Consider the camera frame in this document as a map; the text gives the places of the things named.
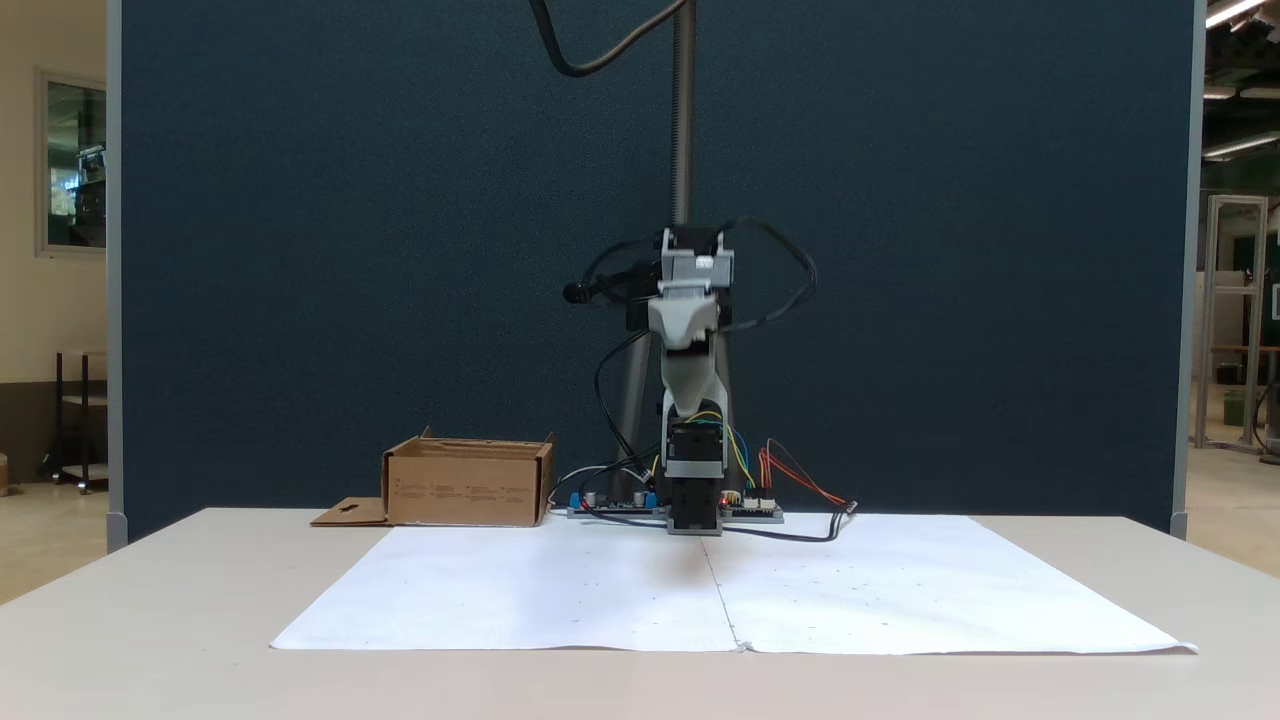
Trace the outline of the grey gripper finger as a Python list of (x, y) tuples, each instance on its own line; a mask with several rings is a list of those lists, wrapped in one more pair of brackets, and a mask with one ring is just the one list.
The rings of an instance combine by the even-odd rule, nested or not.
[(694, 416), (703, 411), (723, 415), (727, 411), (727, 389), (718, 373), (714, 345), (666, 348), (660, 378), (666, 416)]

